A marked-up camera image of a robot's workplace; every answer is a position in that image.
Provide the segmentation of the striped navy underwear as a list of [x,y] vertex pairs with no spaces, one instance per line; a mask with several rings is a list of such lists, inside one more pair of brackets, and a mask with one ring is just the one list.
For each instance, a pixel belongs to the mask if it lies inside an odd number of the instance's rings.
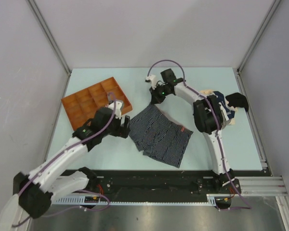
[[179,168],[193,131],[177,124],[155,105],[130,120],[129,136],[143,155]]

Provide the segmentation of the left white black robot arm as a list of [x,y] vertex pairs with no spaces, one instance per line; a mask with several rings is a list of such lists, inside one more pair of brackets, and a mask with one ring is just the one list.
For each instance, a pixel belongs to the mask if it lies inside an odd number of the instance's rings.
[[13,195],[0,213],[0,231],[11,231],[27,222],[18,216],[27,212],[28,218],[42,217],[58,198],[72,192],[94,191],[97,181],[87,168],[81,168],[67,179],[59,176],[79,157],[101,143],[107,135],[126,138],[129,133],[129,116],[122,121],[122,101],[114,101],[97,110],[94,118],[88,119],[76,129],[72,137],[48,161],[28,174],[19,172],[13,179]]

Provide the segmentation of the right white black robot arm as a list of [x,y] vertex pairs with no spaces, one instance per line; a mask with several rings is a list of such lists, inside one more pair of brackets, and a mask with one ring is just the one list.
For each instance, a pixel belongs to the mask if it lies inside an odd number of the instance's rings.
[[173,94],[188,102],[193,109],[195,126],[207,142],[215,179],[213,189],[224,193],[230,186],[236,187],[235,176],[225,155],[222,141],[223,113],[215,95],[203,95],[186,84],[185,78],[176,78],[171,69],[161,72],[164,83],[158,84],[155,75],[148,74],[145,81],[151,84],[151,104],[162,103]]

